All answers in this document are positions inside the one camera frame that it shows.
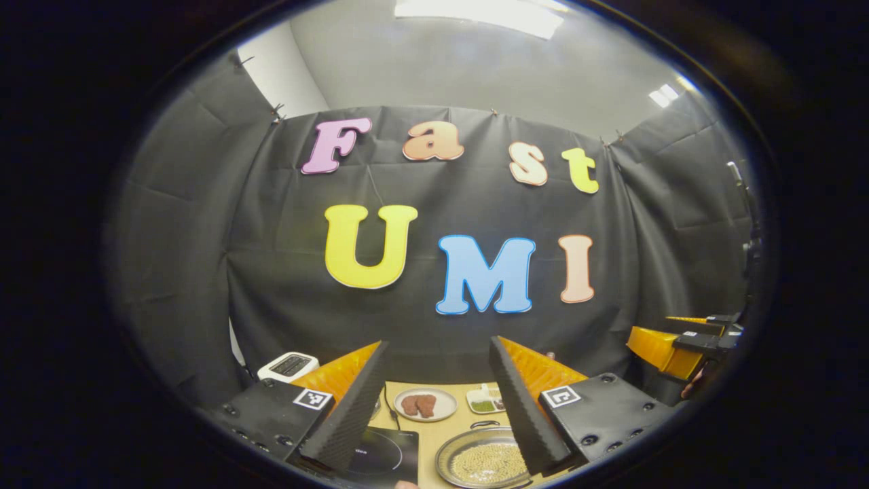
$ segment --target metal pan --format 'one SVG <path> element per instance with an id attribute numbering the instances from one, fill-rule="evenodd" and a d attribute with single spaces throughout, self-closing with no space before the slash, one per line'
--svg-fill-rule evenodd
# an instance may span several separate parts
<path id="1" fill-rule="evenodd" d="M 527 481 L 530 483 L 531 476 L 528 472 L 522 473 L 511 479 L 493 482 L 490 484 L 480 484 L 479 482 L 471 482 L 462 479 L 452 471 L 453 458 L 459 453 L 464 452 L 468 448 L 490 444 L 509 444 L 516 445 L 516 439 L 513 437 L 513 430 L 509 426 L 483 428 L 474 430 L 477 426 L 484 425 L 499 425 L 497 421 L 478 421 L 470 426 L 472 431 L 464 432 L 461 435 L 454 437 L 444 443 L 441 449 L 437 451 L 434 457 L 434 466 L 437 468 L 438 474 L 441 475 L 447 482 L 469 489 L 495 489 L 496 487 L 507 487 Z"/>

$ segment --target wooden table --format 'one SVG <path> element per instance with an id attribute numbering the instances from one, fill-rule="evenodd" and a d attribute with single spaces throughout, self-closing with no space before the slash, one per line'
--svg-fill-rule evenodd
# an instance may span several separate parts
<path id="1" fill-rule="evenodd" d="M 497 388 L 495 382 L 489 382 L 490 389 Z M 465 398 L 465 393 L 473 389 L 479 389 L 480 384 L 452 384 L 452 385 L 427 385 L 427 384 L 406 384 L 403 382 L 386 383 L 387 399 L 389 405 L 392 406 L 395 396 L 399 392 L 406 389 L 416 387 L 434 387 L 441 389 L 444 392 L 449 392 L 458 403 L 459 407 L 455 413 L 449 418 L 432 423 L 422 421 L 414 421 L 404 418 L 399 415 L 401 421 L 401 429 L 406 432 L 418 432 L 420 434 L 420 452 L 419 452 L 419 482 L 418 486 L 421 489 L 441 489 L 454 487 L 446 480 L 442 479 L 435 468 L 435 455 L 438 449 L 449 439 L 456 435 L 460 435 L 470 430 L 472 423 L 477 421 L 486 421 L 494 419 L 501 423 L 501 426 L 510 426 L 510 421 L 507 419 L 505 412 L 493 412 L 491 414 L 477 414 L 471 411 L 468 406 L 468 401 Z M 377 415 L 368 423 L 369 426 L 377 428 L 387 428 L 394 430 L 395 421 L 389 417 L 389 409 L 383 404 L 383 392 L 381 392 L 381 409 Z M 550 480 L 559 477 L 564 472 L 556 473 L 549 477 L 543 478 L 540 474 L 532 477 L 534 483 L 532 486 L 537 486 L 543 480 Z"/>

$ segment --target small tray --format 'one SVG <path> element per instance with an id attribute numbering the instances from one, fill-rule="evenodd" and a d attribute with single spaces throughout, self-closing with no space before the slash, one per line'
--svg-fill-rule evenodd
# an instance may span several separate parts
<path id="1" fill-rule="evenodd" d="M 499 389 L 489 389 L 485 384 L 482 385 L 481 389 L 468 391 L 468 393 L 465 394 L 465 398 L 468 400 L 468 407 L 471 408 L 472 412 L 477 414 L 492 414 L 494 412 L 506 411 L 503 407 L 499 408 L 498 404 L 495 402 L 498 401 L 501 403 L 501 406 L 504 406 L 504 401 L 501 399 L 501 391 Z M 481 402 L 491 403 L 492 409 L 489 411 L 481 411 L 480 409 L 474 408 L 474 403 Z"/>

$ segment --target brown food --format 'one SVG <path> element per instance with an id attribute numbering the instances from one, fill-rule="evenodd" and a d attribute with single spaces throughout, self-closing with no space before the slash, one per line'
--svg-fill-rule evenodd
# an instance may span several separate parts
<path id="1" fill-rule="evenodd" d="M 406 398 L 401 400 L 401 408 L 404 410 L 404 413 L 408 416 L 416 416 L 416 398 L 420 396 L 407 396 Z"/>
<path id="2" fill-rule="evenodd" d="M 423 418 L 431 418 L 435 415 L 435 402 L 437 398 L 431 394 L 416 396 L 416 407 Z"/>

